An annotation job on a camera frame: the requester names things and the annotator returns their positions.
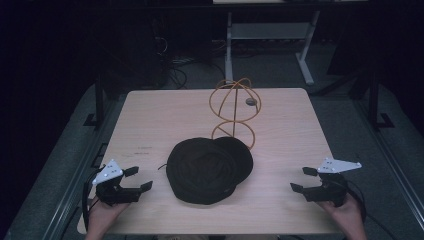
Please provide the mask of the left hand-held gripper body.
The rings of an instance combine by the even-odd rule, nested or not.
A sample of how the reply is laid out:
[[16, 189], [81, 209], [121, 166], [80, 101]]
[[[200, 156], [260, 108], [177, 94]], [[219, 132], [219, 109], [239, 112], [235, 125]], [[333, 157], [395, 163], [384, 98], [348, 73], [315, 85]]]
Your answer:
[[140, 188], [124, 188], [120, 185], [122, 178], [126, 177], [124, 170], [114, 159], [111, 159], [92, 180], [96, 188], [96, 196], [103, 203], [112, 206], [139, 200], [142, 193]]

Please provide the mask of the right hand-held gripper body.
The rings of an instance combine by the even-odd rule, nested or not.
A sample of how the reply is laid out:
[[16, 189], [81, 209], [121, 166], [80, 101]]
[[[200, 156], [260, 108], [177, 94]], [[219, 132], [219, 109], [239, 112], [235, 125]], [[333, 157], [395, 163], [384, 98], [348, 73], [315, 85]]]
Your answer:
[[322, 164], [315, 168], [318, 171], [317, 176], [321, 180], [321, 185], [304, 188], [303, 196], [308, 202], [331, 201], [335, 207], [344, 204], [347, 194], [350, 194], [356, 200], [360, 200], [358, 195], [348, 186], [348, 181], [342, 175], [342, 172], [360, 169], [361, 167], [362, 164], [359, 162], [325, 158]]

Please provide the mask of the black cap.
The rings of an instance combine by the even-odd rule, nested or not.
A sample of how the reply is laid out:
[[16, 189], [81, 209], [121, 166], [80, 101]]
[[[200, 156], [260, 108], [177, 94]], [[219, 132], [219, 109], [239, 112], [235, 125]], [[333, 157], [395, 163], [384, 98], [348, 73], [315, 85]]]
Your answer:
[[172, 149], [166, 175], [177, 199], [211, 205], [231, 196], [253, 166], [249, 148], [237, 138], [192, 138]]

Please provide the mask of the person's left hand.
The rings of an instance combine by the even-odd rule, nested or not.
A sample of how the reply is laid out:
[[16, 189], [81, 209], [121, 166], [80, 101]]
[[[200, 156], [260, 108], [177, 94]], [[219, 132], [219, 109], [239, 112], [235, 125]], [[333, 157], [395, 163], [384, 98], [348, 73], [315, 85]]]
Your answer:
[[103, 203], [98, 197], [93, 199], [89, 209], [88, 231], [105, 231], [118, 219], [128, 207], [129, 203], [119, 203], [112, 206]]

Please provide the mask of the person's right hand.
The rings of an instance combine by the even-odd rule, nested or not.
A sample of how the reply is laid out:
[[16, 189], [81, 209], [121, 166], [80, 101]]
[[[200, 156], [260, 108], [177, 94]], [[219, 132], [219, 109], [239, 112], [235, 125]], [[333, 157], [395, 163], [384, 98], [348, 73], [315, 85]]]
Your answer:
[[344, 235], [348, 231], [365, 232], [360, 205], [350, 194], [346, 195], [345, 202], [340, 207], [335, 207], [330, 201], [318, 202], [318, 205], [334, 220]]

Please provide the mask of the black metal stand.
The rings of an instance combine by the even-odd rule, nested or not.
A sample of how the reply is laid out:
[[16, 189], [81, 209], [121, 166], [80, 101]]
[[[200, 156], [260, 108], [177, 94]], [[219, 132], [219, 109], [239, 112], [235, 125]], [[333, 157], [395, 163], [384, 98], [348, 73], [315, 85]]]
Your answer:
[[104, 95], [102, 77], [98, 76], [94, 84], [95, 90], [95, 112], [87, 115], [84, 126], [99, 129], [104, 120]]
[[368, 121], [375, 131], [381, 128], [393, 128], [394, 124], [386, 113], [378, 111], [379, 104], [379, 78], [374, 70], [370, 75], [369, 98], [368, 98]]

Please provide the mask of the grey metal rail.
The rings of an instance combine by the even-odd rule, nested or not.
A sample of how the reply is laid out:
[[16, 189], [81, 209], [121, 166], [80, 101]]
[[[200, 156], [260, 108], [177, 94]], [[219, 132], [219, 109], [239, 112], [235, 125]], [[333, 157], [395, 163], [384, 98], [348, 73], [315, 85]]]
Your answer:
[[72, 170], [70, 180], [66, 180], [66, 188], [54, 211], [42, 240], [62, 240], [68, 226], [79, 221], [82, 211], [81, 203], [84, 200], [83, 188], [91, 173], [101, 165], [101, 160], [107, 148], [107, 140], [111, 136], [108, 124], [112, 121], [110, 114], [114, 114], [116, 103], [103, 98], [96, 103], [96, 113], [88, 114], [85, 120], [88, 130], [87, 141], [83, 153], [77, 158], [77, 165]]
[[367, 129], [371, 133], [375, 143], [377, 144], [379, 150], [382, 152], [385, 162], [388, 165], [391, 175], [394, 178], [394, 181], [405, 199], [410, 211], [412, 212], [416, 222], [420, 226], [420, 229], [424, 232], [424, 203], [419, 199], [418, 194], [416, 193], [414, 187], [410, 183], [406, 174], [402, 170], [401, 166], [397, 162], [396, 155], [389, 148], [389, 145], [382, 135], [380, 129], [375, 127], [368, 120], [368, 111], [361, 102], [354, 101], [353, 105], [356, 110], [359, 112], [361, 119], [364, 121]]

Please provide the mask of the white metal desk frame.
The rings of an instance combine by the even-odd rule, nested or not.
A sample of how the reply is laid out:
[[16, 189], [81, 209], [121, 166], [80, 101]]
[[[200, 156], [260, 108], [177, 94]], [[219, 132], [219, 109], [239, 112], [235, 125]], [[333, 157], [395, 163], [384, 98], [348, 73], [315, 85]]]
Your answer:
[[234, 10], [227, 12], [225, 79], [229, 83], [233, 79], [232, 42], [234, 40], [302, 40], [303, 48], [295, 54], [296, 61], [307, 85], [314, 84], [313, 76], [307, 65], [306, 58], [315, 34], [320, 14], [325, 6], [342, 4], [359, 4], [368, 0], [212, 0], [215, 7], [270, 7], [272, 10], [300, 7], [305, 10], [311, 7], [311, 17], [308, 21], [295, 22], [234, 22]]

